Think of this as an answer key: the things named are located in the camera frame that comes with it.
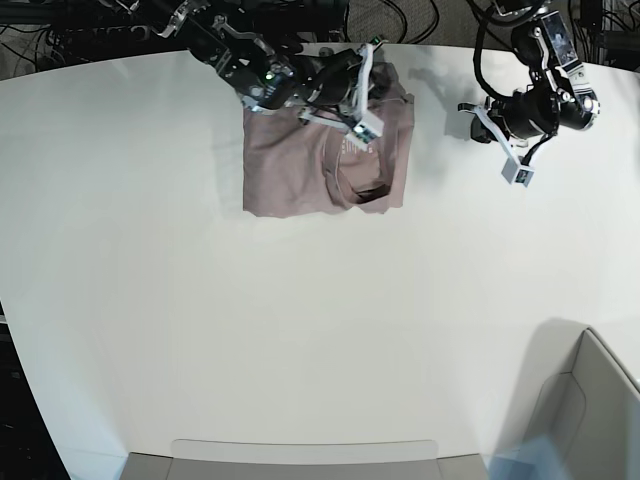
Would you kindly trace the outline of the pink T-shirt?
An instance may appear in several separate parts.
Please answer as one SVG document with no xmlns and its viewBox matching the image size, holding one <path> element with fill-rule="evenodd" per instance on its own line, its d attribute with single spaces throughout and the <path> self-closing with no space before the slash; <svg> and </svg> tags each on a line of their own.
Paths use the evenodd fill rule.
<svg viewBox="0 0 640 480">
<path fill-rule="evenodd" d="M 257 217 L 383 214 L 403 205 L 414 131 L 414 97 L 395 67 L 377 62 L 382 90 L 370 107 L 383 135 L 361 150 L 335 128 L 303 124 L 295 108 L 243 118 L 243 208 Z"/>
</svg>

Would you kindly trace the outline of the grey cardboard box right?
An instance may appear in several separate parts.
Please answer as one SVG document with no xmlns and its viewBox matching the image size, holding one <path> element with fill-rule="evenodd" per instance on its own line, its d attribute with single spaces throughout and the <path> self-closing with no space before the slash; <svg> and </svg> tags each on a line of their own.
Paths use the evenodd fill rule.
<svg viewBox="0 0 640 480">
<path fill-rule="evenodd" d="M 639 383 L 593 329 L 543 385 L 523 443 L 546 435 L 572 479 L 639 477 Z"/>
</svg>

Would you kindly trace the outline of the grey cardboard box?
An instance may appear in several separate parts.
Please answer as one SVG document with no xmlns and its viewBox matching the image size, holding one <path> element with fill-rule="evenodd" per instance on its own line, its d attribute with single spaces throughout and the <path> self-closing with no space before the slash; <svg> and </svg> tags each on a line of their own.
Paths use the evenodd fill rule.
<svg viewBox="0 0 640 480">
<path fill-rule="evenodd" d="M 478 454 L 441 458 L 433 440 L 264 444 L 176 439 L 168 456 L 132 452 L 122 479 L 487 479 Z"/>
<path fill-rule="evenodd" d="M 572 479 L 639 477 L 639 383 L 593 329 L 543 385 L 523 443 L 546 435 Z"/>
</svg>

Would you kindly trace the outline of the blue translucent bag corner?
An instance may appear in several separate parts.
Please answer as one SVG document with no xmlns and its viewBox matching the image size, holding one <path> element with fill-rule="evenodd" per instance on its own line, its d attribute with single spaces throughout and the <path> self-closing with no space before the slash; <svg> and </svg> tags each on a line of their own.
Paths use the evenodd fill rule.
<svg viewBox="0 0 640 480">
<path fill-rule="evenodd" d="M 546 435 L 531 438 L 517 448 L 492 456 L 487 470 L 488 478 L 494 480 L 572 479 L 561 451 Z"/>
</svg>

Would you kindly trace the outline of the grey cardboard box bottom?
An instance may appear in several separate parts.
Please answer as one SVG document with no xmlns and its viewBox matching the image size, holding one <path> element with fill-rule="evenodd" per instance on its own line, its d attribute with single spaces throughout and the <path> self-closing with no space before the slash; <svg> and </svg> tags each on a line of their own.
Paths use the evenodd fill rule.
<svg viewBox="0 0 640 480">
<path fill-rule="evenodd" d="M 176 439 L 168 456 L 132 452 L 122 479 L 487 479 L 478 454 L 441 458 L 433 440 L 264 444 Z"/>
</svg>

